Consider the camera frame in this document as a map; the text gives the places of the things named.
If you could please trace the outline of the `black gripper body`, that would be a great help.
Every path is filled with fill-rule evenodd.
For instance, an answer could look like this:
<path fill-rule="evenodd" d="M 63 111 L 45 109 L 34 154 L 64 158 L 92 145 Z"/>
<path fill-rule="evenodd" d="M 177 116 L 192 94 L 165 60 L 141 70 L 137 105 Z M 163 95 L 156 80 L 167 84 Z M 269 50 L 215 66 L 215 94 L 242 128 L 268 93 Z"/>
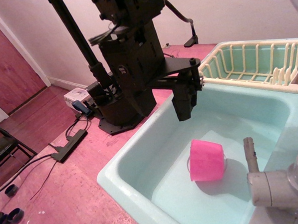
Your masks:
<path fill-rule="evenodd" d="M 202 87 L 198 67 L 198 58 L 165 58 L 147 87 L 152 89 L 173 89 L 177 84 Z"/>

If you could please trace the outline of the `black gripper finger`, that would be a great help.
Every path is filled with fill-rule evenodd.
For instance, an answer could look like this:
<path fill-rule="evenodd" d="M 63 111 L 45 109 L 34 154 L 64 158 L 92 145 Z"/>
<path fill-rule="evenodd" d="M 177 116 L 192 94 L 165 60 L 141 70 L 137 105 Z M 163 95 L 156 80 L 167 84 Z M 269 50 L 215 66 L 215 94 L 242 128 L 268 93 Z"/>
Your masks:
<path fill-rule="evenodd" d="M 197 104 L 197 91 L 189 85 L 177 85 L 172 90 L 172 103 L 179 121 L 191 118 L 192 109 Z"/>

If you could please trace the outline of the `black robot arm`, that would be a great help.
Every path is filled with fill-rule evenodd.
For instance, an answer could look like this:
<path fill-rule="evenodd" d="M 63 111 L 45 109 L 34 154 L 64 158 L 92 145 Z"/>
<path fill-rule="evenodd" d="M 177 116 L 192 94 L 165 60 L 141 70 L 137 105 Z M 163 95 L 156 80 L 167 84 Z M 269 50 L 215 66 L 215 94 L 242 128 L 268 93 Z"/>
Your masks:
<path fill-rule="evenodd" d="M 99 128 L 110 135 L 135 128 L 156 101 L 154 89 L 171 90 L 179 121 L 188 120 L 203 87 L 197 58 L 166 58 L 153 24 L 167 0 L 92 0 L 113 28 L 89 42 L 98 45 L 110 72 L 90 94 L 101 114 Z"/>

